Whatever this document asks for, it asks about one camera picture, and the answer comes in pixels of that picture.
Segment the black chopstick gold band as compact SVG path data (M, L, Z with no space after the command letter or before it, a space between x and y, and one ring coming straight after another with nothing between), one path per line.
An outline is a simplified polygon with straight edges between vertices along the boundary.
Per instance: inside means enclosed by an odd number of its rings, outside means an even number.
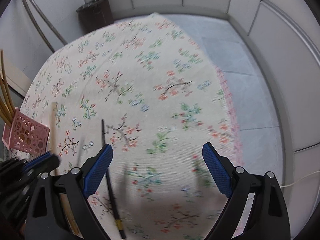
M116 223L116 227L119 231L121 239L127 239L124 228L123 228L123 224L122 224L122 221L121 221L118 209L117 209L116 199L113 194L109 170L106 171L105 176L106 176L106 184L107 184L107 189L108 189L109 200L110 200L110 204L112 207L112 212L113 212L113 217L114 217L114 220Z

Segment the brown trash bin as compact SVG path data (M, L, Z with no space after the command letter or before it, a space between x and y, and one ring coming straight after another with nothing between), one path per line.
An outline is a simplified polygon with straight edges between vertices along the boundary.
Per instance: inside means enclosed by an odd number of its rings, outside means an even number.
M114 24L109 0L91 0L79 7L76 12L86 34Z

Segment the chopsticks standing in basket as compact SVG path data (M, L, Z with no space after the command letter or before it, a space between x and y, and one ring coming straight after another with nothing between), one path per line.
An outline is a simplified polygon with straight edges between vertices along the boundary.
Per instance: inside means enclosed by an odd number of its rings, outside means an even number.
M12 126L14 116L16 113L15 106L13 104L10 92L9 92L9 86L7 82L7 77L5 74L5 68L4 68L4 55L3 50L1 49L1 118L2 120L9 126Z

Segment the pink perforated plastic basket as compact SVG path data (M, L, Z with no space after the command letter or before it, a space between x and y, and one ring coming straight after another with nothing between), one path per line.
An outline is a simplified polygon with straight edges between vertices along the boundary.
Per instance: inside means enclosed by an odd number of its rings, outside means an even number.
M2 142L10 150L33 155L46 152L50 128L24 115L16 107L13 123L4 125Z

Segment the floral tablecloth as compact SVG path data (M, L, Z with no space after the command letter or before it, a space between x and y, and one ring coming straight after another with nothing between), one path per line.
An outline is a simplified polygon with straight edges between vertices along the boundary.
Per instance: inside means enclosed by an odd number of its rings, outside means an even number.
M55 52L21 111L54 124L60 174L102 143L112 146L110 178L127 239L204 239L227 199L202 146L210 142L241 163L223 73L158 14L93 31Z

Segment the loose bamboo chopstick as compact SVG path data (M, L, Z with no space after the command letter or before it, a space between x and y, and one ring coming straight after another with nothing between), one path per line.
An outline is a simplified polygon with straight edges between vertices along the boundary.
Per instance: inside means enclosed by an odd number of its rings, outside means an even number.
M51 103L51 115L50 115L50 133L51 133L51 148L53 150L53 153L57 154L57 142L56 142L56 124L55 124L55 109L56 109L56 103L52 102ZM65 193L60 193L59 194L60 200L61 200L61 205L63 212L65 214L66 220L69 224L69 227L71 229L71 232L74 235L80 236L81 233L79 231L79 228L76 224L75 218L73 216L72 210L70 203L68 201L67 194Z

